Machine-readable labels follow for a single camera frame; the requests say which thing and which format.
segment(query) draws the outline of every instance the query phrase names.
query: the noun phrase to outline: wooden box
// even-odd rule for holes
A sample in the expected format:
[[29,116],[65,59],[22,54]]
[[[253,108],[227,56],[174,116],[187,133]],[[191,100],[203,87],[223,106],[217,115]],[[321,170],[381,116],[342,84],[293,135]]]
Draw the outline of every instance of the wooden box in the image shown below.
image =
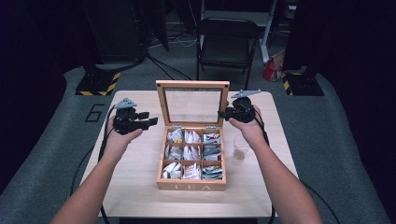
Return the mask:
[[[157,80],[156,84],[165,123],[158,188],[225,190],[223,119],[219,118],[218,111],[225,111],[230,83]],[[195,141],[186,139],[186,132],[194,133]],[[180,172],[171,171],[174,165],[180,167]]]

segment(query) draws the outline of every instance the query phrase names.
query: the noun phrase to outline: cable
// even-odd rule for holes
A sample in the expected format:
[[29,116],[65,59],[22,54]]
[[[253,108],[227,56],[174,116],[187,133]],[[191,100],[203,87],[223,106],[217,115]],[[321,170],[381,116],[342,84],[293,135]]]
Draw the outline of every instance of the cable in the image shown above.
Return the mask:
[[323,201],[323,203],[327,206],[327,208],[332,213],[332,216],[335,218],[335,221],[340,224],[341,222],[338,219],[338,216],[334,213],[334,211],[332,210],[330,205],[326,202],[326,200],[324,200],[316,191],[314,191],[314,189],[312,189],[311,186],[307,185],[303,180],[300,180],[300,181],[303,183],[304,186],[306,186],[308,189],[310,189],[312,192],[314,192]]
[[[192,39],[192,40],[181,40],[182,38],[185,38],[185,37],[194,37],[194,39]],[[168,40],[176,40],[177,41],[177,42],[168,42],[169,44],[180,44],[181,46],[186,47],[186,48],[193,46],[195,44],[195,42],[197,41],[197,39],[196,39],[196,37],[194,35],[190,36],[185,31],[181,31],[179,34],[169,35],[167,37],[167,39]],[[191,42],[191,41],[193,43],[190,44],[190,45],[184,45],[183,44],[185,42]],[[155,48],[155,47],[158,47],[158,46],[161,46],[161,45],[162,45],[162,43],[158,40],[158,38],[157,37],[153,37],[152,40],[151,40],[151,43],[148,45],[148,49],[152,49],[152,48]]]
[[[254,109],[254,112],[255,112],[256,114],[258,114],[259,117],[260,117],[261,122],[259,122],[259,120],[256,118],[256,116],[253,115],[253,112],[252,112],[251,110],[248,110],[244,105],[240,105],[240,106],[244,107],[247,111],[250,111],[250,114],[254,117],[254,119],[257,121],[257,123],[259,124],[259,126],[262,128],[262,132],[263,132],[263,134],[264,134],[264,139],[265,139],[265,141],[267,142],[268,146],[270,146],[270,145],[269,145],[269,141],[268,141],[267,133],[266,133],[266,131],[264,130],[264,122],[262,121],[262,115],[261,115],[256,109]],[[332,215],[333,215],[333,217],[335,218],[336,222],[337,222],[338,224],[340,224],[341,222],[340,222],[340,220],[338,219],[338,216],[334,213],[334,211],[332,210],[332,208],[330,207],[330,205],[326,202],[326,200],[324,200],[324,199],[323,199],[312,187],[310,187],[308,184],[306,184],[303,180],[300,179],[300,181],[301,181],[301,183],[302,183],[304,186],[306,186],[308,189],[310,189],[312,192],[314,192],[314,193],[323,201],[323,203],[327,206],[327,208],[328,208],[328,209],[330,210],[330,212],[332,213]],[[273,223],[273,222],[274,222],[274,218],[275,218],[275,208],[272,206],[271,219],[269,220],[268,223]]]
[[93,147],[91,147],[91,149],[87,151],[87,153],[85,154],[85,156],[84,156],[84,157],[82,158],[82,160],[79,162],[78,168],[77,168],[77,170],[75,171],[75,174],[73,175],[72,185],[70,186],[70,192],[69,192],[69,196],[68,196],[68,197],[72,196],[72,194],[73,194],[73,192],[74,192],[74,186],[75,186],[75,183],[76,183],[77,174],[78,174],[79,169],[81,168],[82,163],[85,161],[85,159],[88,157],[88,155],[90,155],[90,153],[91,153],[92,151],[93,151]]
[[192,19],[194,20],[195,27],[197,27],[197,21],[195,20],[194,13],[192,12],[191,1],[190,0],[189,0],[189,6],[190,6],[190,12],[191,12],[191,15],[192,15]]
[[177,70],[176,68],[171,67],[171,66],[169,66],[168,64],[159,61],[159,60],[156,59],[156,58],[153,58],[151,55],[149,55],[149,53],[146,54],[146,57],[149,58],[150,60],[156,62],[156,63],[161,64],[162,66],[166,67],[167,69],[169,69],[169,70],[175,72],[177,75],[180,75],[181,77],[184,77],[184,78],[187,79],[187,80],[192,80],[190,77],[188,77],[188,76],[185,75],[184,73],[180,72],[180,71]]
[[[105,129],[104,129],[104,137],[103,137],[102,145],[101,145],[101,147],[100,147],[100,149],[99,149],[98,162],[99,162],[99,160],[101,160],[102,157],[103,157],[103,153],[104,153],[105,148],[106,148],[107,138],[108,138],[108,136],[110,135],[110,133],[114,130],[114,128],[112,128],[112,129],[110,130],[110,132],[107,133],[108,120],[109,120],[110,115],[111,115],[111,112],[114,110],[114,108],[115,108],[114,105],[111,106],[111,108],[110,108],[110,110],[108,111],[107,116],[106,116]],[[106,224],[109,224],[110,222],[108,221],[107,214],[106,214],[106,211],[105,211],[105,208],[103,207],[103,205],[102,205],[101,208],[100,208],[100,212],[101,212],[101,214],[102,214],[102,218],[103,218],[104,222],[105,222]]]
[[157,65],[161,70],[163,70],[167,76],[169,76],[172,80],[175,80],[175,79],[172,78],[162,67],[160,67],[154,60],[152,60],[151,58],[149,58],[149,59],[150,59],[155,65]]

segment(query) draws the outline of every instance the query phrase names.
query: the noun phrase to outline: finger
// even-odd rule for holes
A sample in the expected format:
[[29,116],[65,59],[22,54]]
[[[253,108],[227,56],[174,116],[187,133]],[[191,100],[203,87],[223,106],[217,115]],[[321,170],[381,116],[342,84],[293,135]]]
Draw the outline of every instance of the finger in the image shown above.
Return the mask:
[[137,129],[131,133],[127,133],[126,135],[129,137],[130,141],[133,141],[136,139],[138,136],[142,135],[143,130],[142,129]]
[[228,119],[228,121],[231,123],[231,125],[233,125],[235,128],[237,128],[237,129],[239,129],[239,130],[241,130],[241,128],[242,128],[242,122],[239,122],[238,120],[236,120],[236,119]]
[[107,128],[110,128],[110,129],[113,128],[114,117],[116,117],[116,116],[112,116],[110,119],[108,119]]
[[254,110],[255,110],[255,117],[257,120],[261,120],[261,114],[262,112],[260,111],[259,107],[256,105],[253,105]]

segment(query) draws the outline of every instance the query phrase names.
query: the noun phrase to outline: yellow and black tape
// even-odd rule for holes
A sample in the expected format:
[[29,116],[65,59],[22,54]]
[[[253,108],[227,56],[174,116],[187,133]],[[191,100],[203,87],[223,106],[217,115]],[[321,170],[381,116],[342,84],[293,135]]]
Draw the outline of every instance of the yellow and black tape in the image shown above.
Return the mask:
[[117,73],[113,79],[111,80],[110,85],[105,91],[76,91],[76,95],[85,95],[85,96],[93,96],[93,95],[110,95],[111,92],[116,88],[117,81],[120,78],[120,73]]
[[[301,73],[288,73],[289,75],[295,75],[295,76],[300,76]],[[293,92],[291,91],[290,84],[288,82],[287,76],[285,73],[282,73],[282,82],[283,82],[283,87],[285,87],[285,91],[287,95],[293,95]]]

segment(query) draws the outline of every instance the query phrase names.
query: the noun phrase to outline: table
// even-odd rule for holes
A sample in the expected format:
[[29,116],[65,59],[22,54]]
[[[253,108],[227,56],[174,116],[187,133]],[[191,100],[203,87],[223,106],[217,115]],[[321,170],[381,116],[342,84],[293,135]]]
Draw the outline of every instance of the table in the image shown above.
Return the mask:
[[[224,191],[158,190],[157,169],[163,140],[163,115],[156,91],[118,91],[112,104],[128,97],[137,103],[136,112],[158,117],[158,124],[135,139],[116,167],[104,208],[109,217],[269,217],[271,201],[255,154],[249,151],[243,161],[233,158],[233,137],[239,133],[224,122],[227,188]],[[265,130],[276,155],[297,176],[294,162],[274,99],[269,92],[249,96],[262,110]],[[82,180],[97,163],[104,126],[96,141]]]

